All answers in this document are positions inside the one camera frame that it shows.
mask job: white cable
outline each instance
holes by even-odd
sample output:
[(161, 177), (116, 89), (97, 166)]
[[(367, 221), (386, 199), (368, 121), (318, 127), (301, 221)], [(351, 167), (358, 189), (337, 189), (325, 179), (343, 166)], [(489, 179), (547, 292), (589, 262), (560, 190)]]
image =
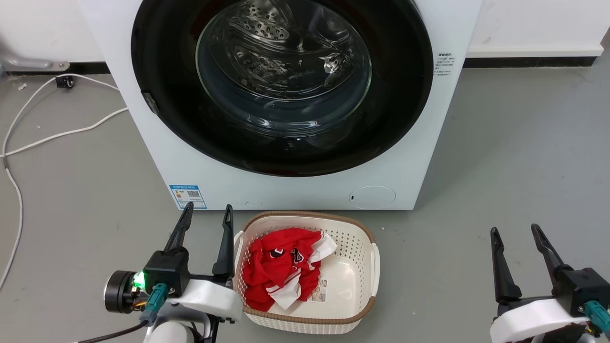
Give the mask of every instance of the white cable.
[(61, 74), (58, 76), (53, 77), (52, 79), (50, 79), (49, 81), (45, 82), (42, 86), (40, 86), (40, 88), (38, 88), (38, 90), (36, 90), (36, 92), (34, 92), (34, 94), (32, 94), (32, 96), (29, 98), (29, 100), (26, 102), (25, 105), (23, 105), (23, 107), (21, 108), (21, 110), (19, 110), (19, 113), (17, 113), (17, 116), (15, 117), (15, 119), (13, 120), (13, 123), (10, 125), (9, 130), (6, 132), (6, 136), (4, 137), (4, 142), (2, 143), (2, 154), (0, 155), (0, 158), (3, 158), (3, 163), (4, 163), (4, 169), (6, 170), (7, 175), (9, 176), (10, 182), (12, 182), (13, 186), (15, 187), (15, 190), (17, 191), (17, 197), (19, 198), (19, 230), (17, 231), (17, 238), (15, 239), (15, 244), (13, 246), (13, 251), (10, 254), (10, 258), (9, 258), (9, 262), (6, 265), (6, 269), (4, 269), (4, 274), (2, 275), (2, 280), (0, 280), (0, 291), (2, 290), (2, 288), (4, 287), (4, 283), (6, 282), (6, 278), (9, 275), (9, 271), (11, 266), (13, 265), (13, 261), (15, 260), (15, 255), (17, 254), (17, 247), (19, 246), (19, 242), (21, 240), (21, 233), (23, 232), (23, 198), (21, 196), (21, 191), (19, 190), (19, 186), (17, 185), (17, 182), (15, 182), (15, 179), (13, 179), (13, 175), (11, 175), (10, 170), (9, 170), (9, 165), (6, 162), (6, 157), (19, 153), (21, 151), (27, 150), (29, 148), (33, 148), (37, 145), (40, 145), (42, 143), (48, 142), (52, 139), (58, 138), (58, 137), (62, 137), (65, 135), (69, 135), (69, 134), (75, 134), (77, 132), (83, 132), (83, 131), (88, 131), (91, 129), (95, 129), (97, 128), (99, 125), (101, 125), (103, 122), (107, 121), (108, 119), (114, 117), (115, 115), (125, 112), (127, 110), (127, 108), (124, 109), (120, 109), (116, 112), (112, 112), (111, 114), (107, 115), (105, 118), (103, 118), (102, 120), (100, 120), (99, 122), (97, 122), (94, 125), (91, 125), (87, 128), (82, 128), (82, 129), (77, 129), (77, 130), (72, 130), (72, 131), (68, 131), (68, 132), (64, 132), (61, 134), (56, 134), (56, 135), (52, 135), (50, 137), (47, 137), (43, 140), (39, 140), (38, 142), (26, 145), (22, 148), (19, 148), (15, 151), (11, 151), (9, 153), (6, 152), (6, 145), (9, 141), (9, 137), (11, 132), (13, 131), (13, 129), (15, 128), (15, 124), (17, 123), (17, 120), (19, 119), (19, 117), (21, 116), (21, 114), (23, 113), (23, 110), (27, 107), (27, 105), (30, 104), (30, 102), (32, 101), (32, 99), (36, 96), (36, 94), (38, 94), (46, 85), (52, 83), (53, 81), (55, 81), (55, 78), (60, 78), (63, 76), (75, 76), (77, 78), (82, 78), (82, 79), (86, 79), (92, 82), (95, 82), (97, 84), (101, 84), (101, 85), (105, 85), (108, 86), (112, 89), (118, 90), (118, 88), (116, 88), (113, 85), (107, 84), (105, 82), (101, 82), (92, 78), (88, 78), (86, 76), (83, 75), (78, 75), (78, 74)]

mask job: gray floor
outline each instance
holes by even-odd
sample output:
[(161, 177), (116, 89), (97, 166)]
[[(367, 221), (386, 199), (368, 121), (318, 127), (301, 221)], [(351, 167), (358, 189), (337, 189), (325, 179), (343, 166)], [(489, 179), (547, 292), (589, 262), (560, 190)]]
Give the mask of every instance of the gray floor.
[[(0, 84), (0, 136), (47, 78)], [(100, 80), (111, 81), (109, 76)], [(27, 88), (17, 87), (27, 83)], [(550, 293), (529, 225), (564, 260), (610, 278), (610, 54), (591, 68), (465, 70), (420, 199), (410, 212), (343, 212), (368, 225), (382, 257), (378, 301), (350, 334), (312, 338), (248, 319), (222, 342), (489, 342), (495, 315), (489, 230), (499, 227), (525, 296)], [(123, 107), (117, 92), (79, 82), (49, 87), (10, 142), (18, 148), (88, 126)], [(23, 239), (0, 292), (4, 342), (72, 342), (131, 326), (107, 313), (101, 292), (116, 269), (138, 270), (179, 215), (134, 122), (99, 128), (9, 158), (25, 201)], [(123, 192), (140, 201), (121, 200)], [(0, 265), (9, 257), (18, 202), (0, 175)], [(239, 212), (237, 226), (253, 212)], [(197, 212), (188, 233), (193, 272), (209, 272), (221, 214)], [(141, 342), (143, 332), (114, 342)]]

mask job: clothes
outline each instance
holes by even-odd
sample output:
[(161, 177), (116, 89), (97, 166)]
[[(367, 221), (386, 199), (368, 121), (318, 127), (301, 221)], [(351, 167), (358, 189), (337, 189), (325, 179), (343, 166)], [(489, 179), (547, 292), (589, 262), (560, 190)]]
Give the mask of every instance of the clothes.
[(320, 261), (336, 248), (323, 232), (300, 228), (274, 231), (255, 240), (243, 268), (246, 303), (267, 312), (275, 302), (288, 309), (297, 300), (307, 301), (318, 286)]

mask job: front-load washer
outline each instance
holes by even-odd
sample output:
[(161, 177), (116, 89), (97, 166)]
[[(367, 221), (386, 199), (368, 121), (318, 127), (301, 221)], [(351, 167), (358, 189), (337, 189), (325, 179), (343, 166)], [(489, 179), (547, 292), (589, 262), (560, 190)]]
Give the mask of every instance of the front-load washer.
[(81, 0), (169, 196), (412, 209), (481, 0)]

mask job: black cable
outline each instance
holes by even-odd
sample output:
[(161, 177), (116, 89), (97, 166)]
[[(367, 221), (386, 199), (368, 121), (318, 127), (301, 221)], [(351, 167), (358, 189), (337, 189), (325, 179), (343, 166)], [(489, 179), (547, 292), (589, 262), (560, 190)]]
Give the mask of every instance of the black cable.
[(96, 343), (96, 342), (101, 342), (101, 341), (105, 341), (107, 339), (112, 339), (112, 338), (117, 338), (118, 336), (122, 336), (124, 334), (128, 334), (128, 333), (132, 333), (134, 331), (137, 331), (143, 327), (146, 326), (146, 324), (148, 324), (147, 320), (144, 320), (142, 323), (139, 323), (138, 325), (132, 327), (132, 328), (128, 328), (125, 329), (123, 331), (119, 331), (119, 332), (115, 332), (115, 333), (110, 333), (104, 336), (100, 336), (100, 337), (96, 337), (96, 338), (91, 338), (91, 339), (87, 339), (85, 341), (78, 341), (77, 343)]

